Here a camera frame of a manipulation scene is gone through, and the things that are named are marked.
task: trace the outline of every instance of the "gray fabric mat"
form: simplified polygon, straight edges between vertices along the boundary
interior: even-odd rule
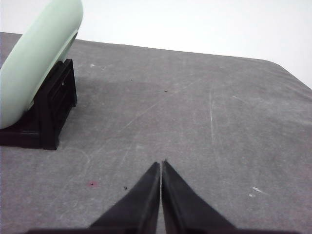
[[[18,38],[1,34],[1,62]],[[2,234],[87,227],[164,159],[239,228],[312,232],[312,90],[285,69],[81,40],[68,57],[58,150],[1,148]]]

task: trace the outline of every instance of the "scratch mark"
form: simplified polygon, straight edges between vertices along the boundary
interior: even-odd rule
[[[212,98],[211,98],[211,92],[213,90],[213,85],[211,85],[211,89],[209,92],[209,100],[210,100],[210,105],[209,105],[209,113],[210,113],[210,127],[211,127],[211,139],[213,140],[214,138],[214,125],[213,125],[213,108],[212,108]]]
[[[265,194],[265,195],[269,195],[269,194],[265,193],[264,191],[262,191],[262,190],[260,190],[260,189],[258,189],[256,187],[253,187],[253,190],[255,190],[255,191],[259,192],[259,193]]]
[[[181,88],[181,89],[179,89],[179,90],[173,92],[173,93],[170,94],[169,96],[163,98],[162,100],[160,100],[160,101],[157,102],[156,104],[154,104],[154,105],[152,105],[151,107],[147,108],[145,111],[141,112],[139,115],[137,115],[135,118],[133,118],[133,119],[132,119],[128,124],[126,124],[123,128],[121,128],[121,129],[118,131],[117,134],[119,134],[120,132],[122,132],[125,128],[127,128],[127,127],[128,127],[130,124],[132,124],[135,120],[137,120],[137,119],[140,118],[141,116],[145,115],[147,112],[149,112],[151,109],[153,109],[153,108],[156,107],[157,105],[159,105],[159,104],[165,102],[167,99],[169,99],[169,98],[171,98],[172,96],[174,96],[174,95],[180,93],[182,90],[184,90],[184,89],[190,87],[191,85],[193,85],[193,84],[195,84],[195,83],[197,83],[197,82],[199,82],[199,81],[201,81],[201,80],[202,80],[202,79],[198,79],[198,80],[196,80],[196,81],[194,81],[194,82],[192,82],[192,83],[186,85],[185,87],[183,87],[183,88]]]
[[[136,121],[138,118],[140,118],[141,116],[143,116],[144,114],[146,114],[147,112],[149,112],[151,109],[153,109],[154,107],[156,107],[157,105],[165,102],[167,99],[171,98],[172,96],[180,93],[181,91],[183,91],[184,89],[192,86],[193,84],[202,81],[202,79],[198,79],[194,82],[191,82],[190,84],[184,86],[183,88],[173,92],[172,94],[168,95],[167,97],[163,98],[162,100],[158,101],[156,104],[152,105],[151,107],[147,108],[146,110],[144,110],[143,112],[141,112],[139,115],[137,115],[136,117],[134,117],[130,122],[128,122],[124,127],[122,127],[121,129],[119,129],[111,138],[114,138],[116,136],[118,136],[119,133],[121,133],[124,129],[126,129],[129,125],[131,125],[134,121]],[[106,147],[108,141],[106,141],[96,152],[93,153],[93,155],[97,154],[98,152],[100,152],[102,149],[104,149]]]
[[[243,101],[243,100],[242,100],[242,99],[240,99],[239,97],[236,97],[236,96],[232,96],[232,97],[234,97],[234,98],[236,98],[236,99],[238,99],[238,100],[240,100],[240,101],[244,102],[245,104],[248,104],[247,102]]]

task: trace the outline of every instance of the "white wall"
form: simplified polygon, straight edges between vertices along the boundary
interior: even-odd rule
[[[312,88],[312,0],[82,0],[79,39],[266,59]],[[1,0],[23,33],[49,0]]]

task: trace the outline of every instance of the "black plastic stand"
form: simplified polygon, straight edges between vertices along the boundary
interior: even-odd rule
[[[0,130],[0,145],[56,150],[62,127],[76,104],[73,61],[59,61],[39,88],[31,109],[16,124]]]
[[[167,234],[298,234],[237,229],[201,199],[167,162],[162,164]],[[134,188],[87,229],[32,230],[27,234],[155,234],[160,166],[154,163]]]

